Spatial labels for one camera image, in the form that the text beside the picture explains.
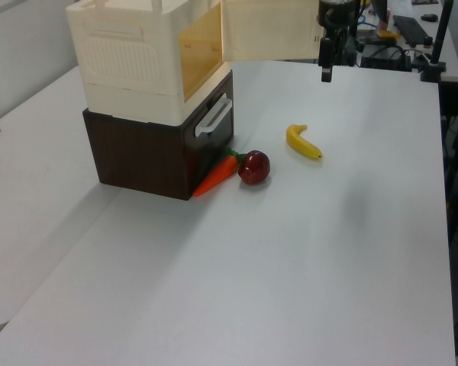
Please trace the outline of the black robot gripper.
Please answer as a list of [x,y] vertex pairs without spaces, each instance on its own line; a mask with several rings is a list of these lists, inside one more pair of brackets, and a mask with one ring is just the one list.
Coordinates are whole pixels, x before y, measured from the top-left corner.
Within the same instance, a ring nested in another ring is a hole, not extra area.
[[320,42],[321,81],[331,82],[333,38],[337,34],[337,57],[346,52],[348,30],[357,23],[357,1],[319,0],[318,23],[324,28],[325,38]]

